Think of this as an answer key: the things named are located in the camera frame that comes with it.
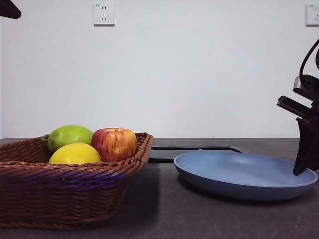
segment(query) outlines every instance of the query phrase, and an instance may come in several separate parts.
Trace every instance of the brown wicker basket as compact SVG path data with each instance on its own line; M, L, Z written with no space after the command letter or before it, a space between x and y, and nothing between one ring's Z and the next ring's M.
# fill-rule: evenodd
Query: brown wicker basket
M116 163L48 164L51 155L41 137L1 146L0 227L79 230L105 225L132 176L149 160L153 136L136 136L136 155Z

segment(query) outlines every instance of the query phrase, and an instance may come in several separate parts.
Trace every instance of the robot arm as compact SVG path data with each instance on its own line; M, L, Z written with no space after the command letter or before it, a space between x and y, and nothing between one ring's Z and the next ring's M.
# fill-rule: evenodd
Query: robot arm
M293 91L312 101L308 108L286 96L278 99L277 105L298 115L300 140L293 173L297 176L306 168L315 171L319 169L319 79L304 75L304 66L312 52L319 44L319 39L306 55L295 79ZM316 65L319 68L319 51L316 54Z
M10 0L0 0L0 16L18 19L21 11Z

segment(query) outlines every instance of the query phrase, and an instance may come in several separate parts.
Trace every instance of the dark gray countertop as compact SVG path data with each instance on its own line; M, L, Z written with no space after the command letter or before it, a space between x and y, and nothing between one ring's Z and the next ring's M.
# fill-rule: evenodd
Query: dark gray countertop
M3 139L1 143L15 141ZM156 138L154 146L230 146L294 161L298 139ZM1 239L317 239L319 185L280 202L213 195L183 181L174 164L149 163L135 175L119 211L103 228L85 231L1 228Z

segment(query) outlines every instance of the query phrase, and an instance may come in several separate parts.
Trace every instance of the white wall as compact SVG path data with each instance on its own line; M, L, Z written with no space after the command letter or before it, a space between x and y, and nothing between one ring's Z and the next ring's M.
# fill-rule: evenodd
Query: white wall
M276 106L318 38L308 0L112 0L115 27L93 27L93 0L14 0L1 21L1 136L65 124L155 137L299 137ZM315 64L306 67L319 76Z

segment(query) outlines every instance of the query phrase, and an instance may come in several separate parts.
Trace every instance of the plate rim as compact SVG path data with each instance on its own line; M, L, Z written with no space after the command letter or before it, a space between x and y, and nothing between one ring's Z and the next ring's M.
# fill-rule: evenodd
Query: plate rim
M221 182L221 183L227 183L227 184L233 184L233 185L238 185L238 186L247 186L247 187L258 187L258 188L297 188L297 187L305 187L305 186L310 186L312 184L314 184L317 180L318 180L318 175L312 171L311 169L309 168L306 168L306 171L309 171L315 178L312 180L312 181L309 181L307 183L300 183L300 184L296 184L294 186L289 186L289 185L282 185L282 186L265 186L265 185L253 185L253 184L240 184L240 183L235 183L235 182L230 182L230 181L220 181L220 180L217 180L217 179L211 179L211 178L207 178L207 177L204 177L204 176L201 176L201 175L197 175L197 174L194 174L194 173L191 173L191 172L188 172L186 170L184 170L182 167L180 167L180 165L178 165L178 163L176 162L178 160L178 158L184 156L184 155L188 155L188 154L200 154L200 153L209 153L209 154L215 154L215 153L226 153L226 154L233 154L236 152L221 152L221 151L212 151L212 152L187 152L187 153L182 153L178 156L176 156L174 158L174 165L179 168L180 170L186 172L186 173L189 173L189 174L192 174L194 176L197 176L197 177L201 177L201 178L204 178L204 179L207 179L207 180L212 180L212 181L216 181L216 182ZM251 156L258 156L258 157L263 157L263 158L271 158L271 159L275 159L275 160L278 160L278 161L283 161L285 163L290 163L290 164L294 164L293 162L290 162L290 161L287 161L287 160L284 160L284 159L280 159L280 158L275 158L275 157L270 157L270 156L265 156L265 155L261 155L261 154L253 154L253 153L239 153L240 155L251 155Z

